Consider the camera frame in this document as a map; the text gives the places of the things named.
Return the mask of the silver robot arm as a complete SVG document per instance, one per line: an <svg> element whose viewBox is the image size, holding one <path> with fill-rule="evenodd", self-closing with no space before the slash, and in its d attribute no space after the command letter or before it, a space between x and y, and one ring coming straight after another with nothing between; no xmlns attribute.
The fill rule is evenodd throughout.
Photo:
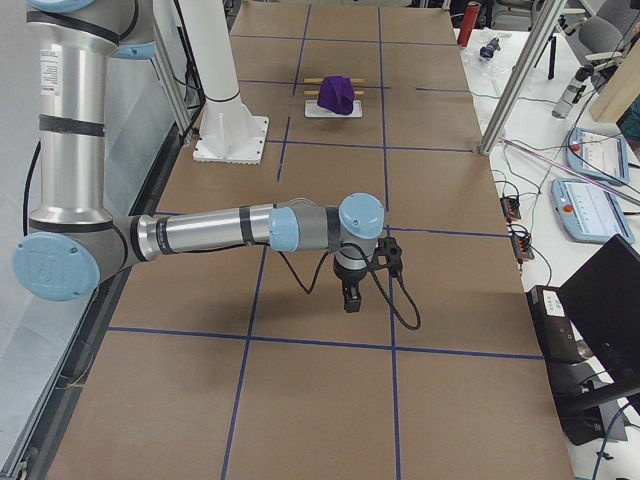
<svg viewBox="0 0 640 480"><path fill-rule="evenodd" d="M390 263L384 209L370 194L351 194L336 207L300 198L168 217L105 209L107 64L155 55L151 2L30 1L26 20L40 47L41 202L13 253L22 286L68 301L161 255L261 245L332 256L345 310L360 308L361 280Z"/></svg>

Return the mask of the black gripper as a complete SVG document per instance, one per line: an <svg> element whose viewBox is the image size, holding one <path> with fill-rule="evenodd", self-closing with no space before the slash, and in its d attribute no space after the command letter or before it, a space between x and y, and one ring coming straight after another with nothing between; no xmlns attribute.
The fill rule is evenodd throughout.
<svg viewBox="0 0 640 480"><path fill-rule="evenodd" d="M333 261L333 271L341 281L341 291L344 300L344 310L346 313L357 313L362 305L362 295L360 292L360 282L367 274L366 268L348 269L337 260Z"/></svg>

